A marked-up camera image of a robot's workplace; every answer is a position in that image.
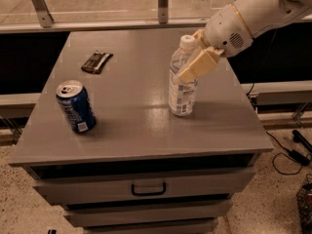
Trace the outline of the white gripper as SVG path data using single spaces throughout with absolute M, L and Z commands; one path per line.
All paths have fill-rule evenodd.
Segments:
M 211 16 L 204 29 L 198 29 L 193 37 L 203 50 L 196 49 L 177 73 L 176 78 L 184 84 L 194 82 L 216 68 L 223 53 L 228 58 L 235 57 L 253 42 L 253 36 L 234 4 L 226 5 Z

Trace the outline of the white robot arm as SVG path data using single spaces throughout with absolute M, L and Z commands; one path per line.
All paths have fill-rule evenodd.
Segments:
M 187 84 L 217 67 L 222 57 L 245 51 L 263 33 L 311 14 L 312 0 L 235 0 L 194 34 L 199 46 L 176 79 Z

